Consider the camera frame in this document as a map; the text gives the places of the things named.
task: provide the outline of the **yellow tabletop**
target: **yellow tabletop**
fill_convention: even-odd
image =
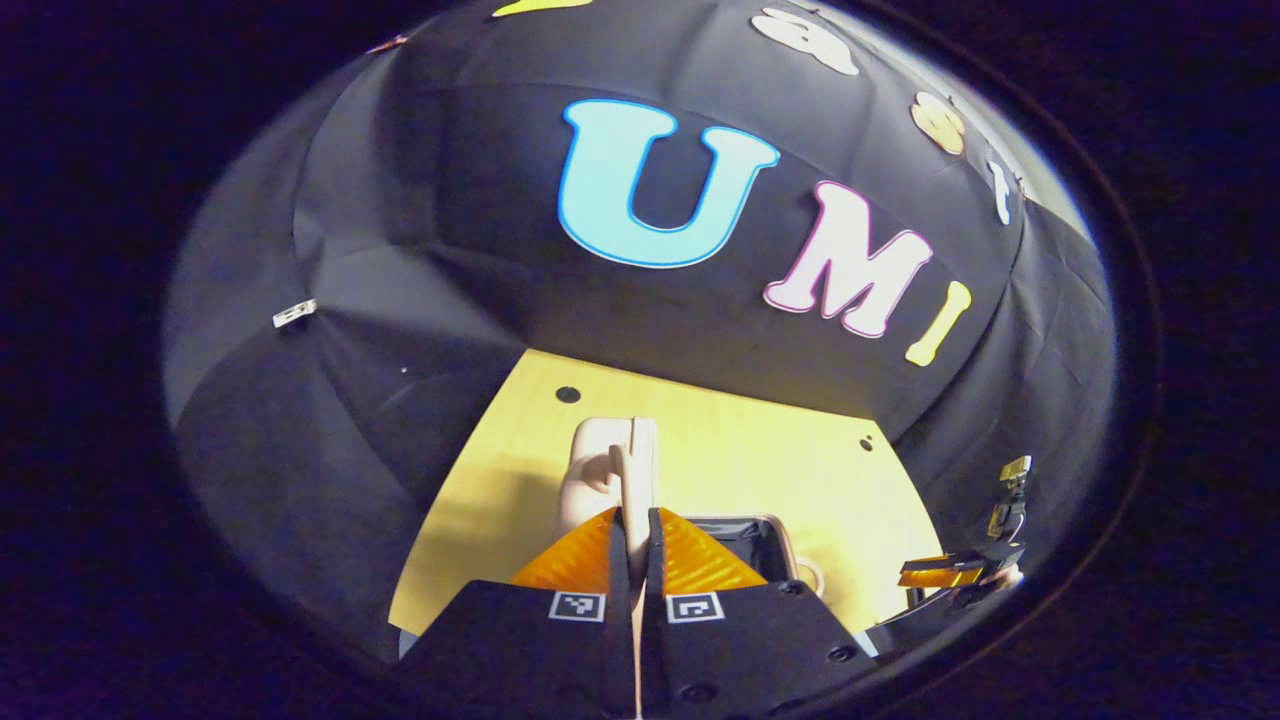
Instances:
[[[576,388],[580,400],[558,400],[561,387]],[[529,350],[428,512],[390,623],[421,634],[467,582],[508,582],[554,539],[579,423],[631,416],[658,421],[659,506],[777,516],[795,553],[822,569],[823,600],[851,633],[906,609],[897,587],[904,561],[942,553],[915,487],[870,420]]]

